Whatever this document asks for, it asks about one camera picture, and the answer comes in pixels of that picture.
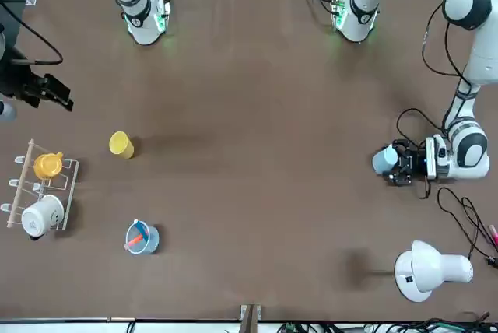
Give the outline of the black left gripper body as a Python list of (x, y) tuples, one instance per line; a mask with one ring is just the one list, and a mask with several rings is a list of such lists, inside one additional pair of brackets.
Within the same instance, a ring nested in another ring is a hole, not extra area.
[(412, 149), (413, 151), (409, 154), (400, 154), (400, 171), (411, 173), (412, 182), (424, 181), (426, 177), (425, 150), (413, 147)]

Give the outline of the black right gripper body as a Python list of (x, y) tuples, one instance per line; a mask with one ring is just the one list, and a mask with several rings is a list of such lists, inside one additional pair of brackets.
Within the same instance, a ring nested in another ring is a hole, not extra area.
[(7, 48), (1, 59), (1, 94), (21, 100), (22, 93), (40, 98), (39, 79), (29, 65), (17, 65), (12, 61), (23, 60), (25, 56), (16, 48)]

